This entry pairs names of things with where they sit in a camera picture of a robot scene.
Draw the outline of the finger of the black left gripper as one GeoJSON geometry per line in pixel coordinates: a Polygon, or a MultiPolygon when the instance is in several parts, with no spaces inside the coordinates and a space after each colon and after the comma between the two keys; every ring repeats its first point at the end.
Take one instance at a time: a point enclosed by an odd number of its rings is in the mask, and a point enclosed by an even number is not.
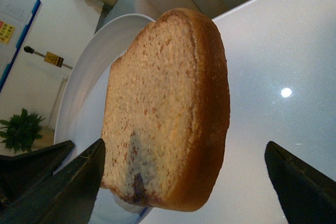
{"type": "Polygon", "coordinates": [[[70,140],[28,153],[1,155],[1,205],[9,206],[53,175],[75,147],[70,140]]]}

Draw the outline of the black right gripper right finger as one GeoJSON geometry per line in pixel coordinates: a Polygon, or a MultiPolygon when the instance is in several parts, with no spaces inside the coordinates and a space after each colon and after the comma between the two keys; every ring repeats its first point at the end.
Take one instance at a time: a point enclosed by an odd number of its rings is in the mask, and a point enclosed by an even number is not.
{"type": "Polygon", "coordinates": [[[335,223],[335,181],[273,141],[264,157],[289,223],[335,223]]]}

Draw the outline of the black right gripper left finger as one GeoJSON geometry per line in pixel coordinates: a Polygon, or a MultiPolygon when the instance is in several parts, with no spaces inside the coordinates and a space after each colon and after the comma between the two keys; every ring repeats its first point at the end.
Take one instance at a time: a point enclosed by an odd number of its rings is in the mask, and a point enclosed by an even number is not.
{"type": "Polygon", "coordinates": [[[105,153],[104,141],[95,141],[11,205],[1,205],[1,223],[88,223],[101,184],[105,153]]]}

